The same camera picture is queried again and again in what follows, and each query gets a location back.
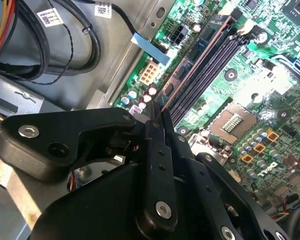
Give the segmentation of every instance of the blue cable tab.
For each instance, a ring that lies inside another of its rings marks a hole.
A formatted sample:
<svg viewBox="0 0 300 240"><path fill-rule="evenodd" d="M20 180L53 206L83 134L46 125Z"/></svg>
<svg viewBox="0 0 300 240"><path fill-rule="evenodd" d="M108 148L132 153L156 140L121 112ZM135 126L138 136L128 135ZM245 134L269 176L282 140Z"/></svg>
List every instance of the blue cable tab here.
<svg viewBox="0 0 300 240"><path fill-rule="evenodd" d="M151 57L153 57L155 60L157 60L159 63L163 64L164 66L166 66L170 61L170 57L168 57L158 48L153 46L149 41L144 39L138 33L133 34L131 42L136 44L139 48L144 50L147 54L149 54Z"/></svg>

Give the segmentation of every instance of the ram slot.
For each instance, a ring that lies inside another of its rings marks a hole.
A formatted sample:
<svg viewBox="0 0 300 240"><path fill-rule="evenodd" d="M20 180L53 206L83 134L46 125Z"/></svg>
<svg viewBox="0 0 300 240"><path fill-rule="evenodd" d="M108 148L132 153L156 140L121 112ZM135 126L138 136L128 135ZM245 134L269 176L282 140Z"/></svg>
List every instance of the ram slot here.
<svg viewBox="0 0 300 240"><path fill-rule="evenodd" d="M197 68L197 73L193 74L192 80L188 81L189 84L184 85L184 90L179 91L182 95L175 98L175 101L169 106L174 125L185 117L241 46L248 42L247 38L236 33L234 36L227 37L222 45L211 53L213 56L209 54L211 58L207 56L208 61L202 61Z"/></svg>

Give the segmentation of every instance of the metal panel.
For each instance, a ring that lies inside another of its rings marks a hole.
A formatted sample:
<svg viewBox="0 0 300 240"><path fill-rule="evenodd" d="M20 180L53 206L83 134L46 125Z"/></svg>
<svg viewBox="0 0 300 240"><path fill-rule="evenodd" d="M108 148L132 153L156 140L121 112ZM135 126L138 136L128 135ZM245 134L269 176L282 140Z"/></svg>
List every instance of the metal panel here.
<svg viewBox="0 0 300 240"><path fill-rule="evenodd" d="M162 19L154 18L159 3L169 8L175 0L111 0L120 6L128 15L135 29L147 39L151 39L160 26ZM34 12L50 8L47 0L25 0ZM35 85L30 82L21 82L23 86L44 96L59 107L70 110L71 108L85 109L97 90L107 93L105 99L117 89L117 85L133 62L138 58L138 47L132 49L132 35L121 17L115 12L112 19L94 16L94 6L91 4L76 3L96 30L102 48L101 61L98 67L86 74L62 77L53 86ZM74 43L73 66L85 63L90 55L90 38L82 34L82 26L65 9L54 3L63 21L68 25ZM0 19L2 2L0 1ZM45 33L50 43L51 62L66 64L70 57L70 41L62 25L45 28ZM10 64L32 65L38 62L38 49L29 31L18 21L16 31L11 42L0 59ZM50 82L56 76L44 74L37 81Z"/></svg>
<svg viewBox="0 0 300 240"><path fill-rule="evenodd" d="M6 116L37 114L44 98L8 79L0 78L0 112Z"/></svg>

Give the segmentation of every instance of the blue slot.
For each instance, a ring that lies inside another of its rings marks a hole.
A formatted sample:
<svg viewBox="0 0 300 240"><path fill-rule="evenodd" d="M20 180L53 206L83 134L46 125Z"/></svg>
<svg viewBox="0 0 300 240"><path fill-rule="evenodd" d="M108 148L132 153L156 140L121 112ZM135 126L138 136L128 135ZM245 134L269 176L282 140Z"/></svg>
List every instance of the blue slot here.
<svg viewBox="0 0 300 240"><path fill-rule="evenodd" d="M279 63L287 66L294 74L300 78L300 60L297 58L286 57L284 55L275 55L271 57L272 60L276 60Z"/></svg>

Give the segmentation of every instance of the black capacitor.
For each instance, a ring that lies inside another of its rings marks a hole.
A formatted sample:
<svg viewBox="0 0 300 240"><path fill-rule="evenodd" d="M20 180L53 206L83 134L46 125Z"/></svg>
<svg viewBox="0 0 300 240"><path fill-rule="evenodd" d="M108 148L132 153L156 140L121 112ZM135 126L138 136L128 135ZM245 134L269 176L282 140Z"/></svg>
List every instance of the black capacitor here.
<svg viewBox="0 0 300 240"><path fill-rule="evenodd" d="M255 182L251 183L251 188L255 193L259 192L257 184Z"/></svg>

